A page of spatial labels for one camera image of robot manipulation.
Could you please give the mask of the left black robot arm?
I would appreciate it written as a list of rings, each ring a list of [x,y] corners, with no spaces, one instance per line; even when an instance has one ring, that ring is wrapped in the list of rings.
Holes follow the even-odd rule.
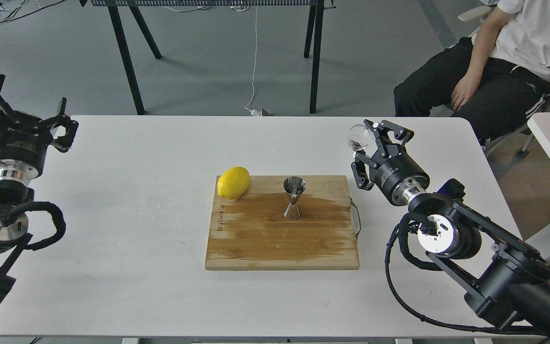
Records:
[[[61,209],[35,201],[29,183],[43,174],[48,147],[70,150],[79,126],[65,113],[66,98],[49,119],[14,110],[1,96],[5,78],[0,75],[0,253],[10,254],[0,266],[0,304],[16,281],[8,273],[21,253],[46,248],[66,232]]]

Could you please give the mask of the person's right hand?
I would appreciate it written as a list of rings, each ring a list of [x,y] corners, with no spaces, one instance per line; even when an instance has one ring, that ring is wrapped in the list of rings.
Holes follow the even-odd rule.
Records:
[[[452,111],[459,111],[463,105],[469,102],[471,97],[478,90],[481,80],[482,72],[468,71],[465,76],[458,81],[450,96]]]

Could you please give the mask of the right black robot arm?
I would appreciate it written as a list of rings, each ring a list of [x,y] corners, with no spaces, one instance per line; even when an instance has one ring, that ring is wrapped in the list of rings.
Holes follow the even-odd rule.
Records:
[[[550,339],[550,263],[539,251],[463,202],[465,187],[450,179],[427,191],[430,178],[407,153],[414,132],[388,120],[364,120],[349,129],[358,189],[378,189],[407,213],[385,251],[385,277],[397,302],[415,318],[439,327]],[[427,271],[443,272],[465,290],[464,300],[487,327],[439,322],[415,311],[391,280],[391,250]]]

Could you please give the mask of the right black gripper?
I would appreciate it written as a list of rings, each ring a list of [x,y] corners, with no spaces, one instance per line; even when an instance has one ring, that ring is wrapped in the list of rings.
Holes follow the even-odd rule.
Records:
[[[364,150],[354,153],[351,169],[355,185],[361,190],[376,185],[391,205],[408,205],[430,183],[428,174],[406,154],[405,145],[413,139],[414,131],[388,120],[374,123],[372,131],[376,143],[373,159]]]

